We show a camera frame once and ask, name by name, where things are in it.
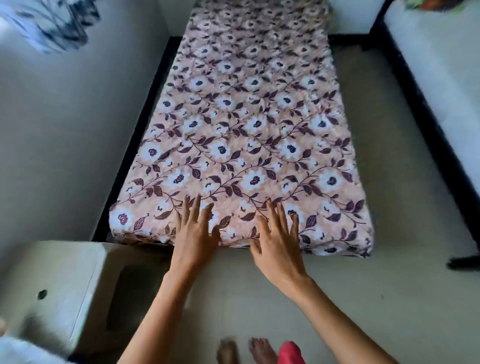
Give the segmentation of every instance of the fitted sheet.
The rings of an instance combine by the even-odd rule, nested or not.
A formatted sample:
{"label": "fitted sheet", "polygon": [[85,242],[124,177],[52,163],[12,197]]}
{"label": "fitted sheet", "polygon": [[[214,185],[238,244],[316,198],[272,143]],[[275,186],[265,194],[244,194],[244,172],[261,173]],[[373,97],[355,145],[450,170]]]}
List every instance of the fitted sheet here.
{"label": "fitted sheet", "polygon": [[176,211],[200,193],[224,246],[258,238],[271,198],[298,214],[303,252],[370,255],[327,21],[321,0],[197,4],[110,209],[116,239],[174,243]]}
{"label": "fitted sheet", "polygon": [[480,195],[480,2],[459,10],[406,10],[395,0],[385,24],[455,155]]}

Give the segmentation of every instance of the white bed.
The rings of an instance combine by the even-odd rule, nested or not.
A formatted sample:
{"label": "white bed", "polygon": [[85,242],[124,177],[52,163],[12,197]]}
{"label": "white bed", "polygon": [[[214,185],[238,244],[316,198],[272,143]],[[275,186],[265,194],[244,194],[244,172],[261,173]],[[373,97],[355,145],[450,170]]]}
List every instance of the white bed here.
{"label": "white bed", "polygon": [[395,0],[384,21],[480,195],[480,1],[425,12]]}

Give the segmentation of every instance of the left hand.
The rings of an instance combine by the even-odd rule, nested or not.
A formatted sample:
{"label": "left hand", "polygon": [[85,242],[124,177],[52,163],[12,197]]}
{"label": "left hand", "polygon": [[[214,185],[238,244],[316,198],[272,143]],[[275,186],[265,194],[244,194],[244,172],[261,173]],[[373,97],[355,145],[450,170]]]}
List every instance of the left hand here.
{"label": "left hand", "polygon": [[205,207],[200,214],[200,202],[201,197],[198,195],[190,211],[189,199],[185,197],[182,215],[177,212],[177,233],[170,271],[183,278],[195,278],[210,261],[220,241],[218,225],[214,226],[211,235],[208,233],[208,218],[213,204]]}

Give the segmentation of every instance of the foot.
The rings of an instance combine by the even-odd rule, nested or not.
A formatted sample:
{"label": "foot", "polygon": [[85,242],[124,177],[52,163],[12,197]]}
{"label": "foot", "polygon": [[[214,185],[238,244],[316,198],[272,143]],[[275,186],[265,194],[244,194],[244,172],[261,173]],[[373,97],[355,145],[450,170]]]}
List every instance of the foot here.
{"label": "foot", "polygon": [[257,364],[276,364],[278,356],[267,339],[251,338],[248,350]]}
{"label": "foot", "polygon": [[218,364],[239,364],[237,344],[232,339],[223,339],[216,352]]}

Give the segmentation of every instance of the tiled floor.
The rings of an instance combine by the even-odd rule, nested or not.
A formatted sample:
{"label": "tiled floor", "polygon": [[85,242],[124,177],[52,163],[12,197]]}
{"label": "tiled floor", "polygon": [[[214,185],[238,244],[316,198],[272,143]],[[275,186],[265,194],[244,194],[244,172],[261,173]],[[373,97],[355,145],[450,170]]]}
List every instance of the tiled floor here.
{"label": "tiled floor", "polygon": [[[477,363],[480,273],[445,268],[474,242],[442,181],[386,61],[335,50],[360,175],[376,227],[368,260],[305,256],[325,292],[401,363]],[[187,302],[172,363],[214,363],[218,341],[250,336],[275,349],[294,340],[307,363],[335,363],[300,311],[245,250],[222,249]]]}

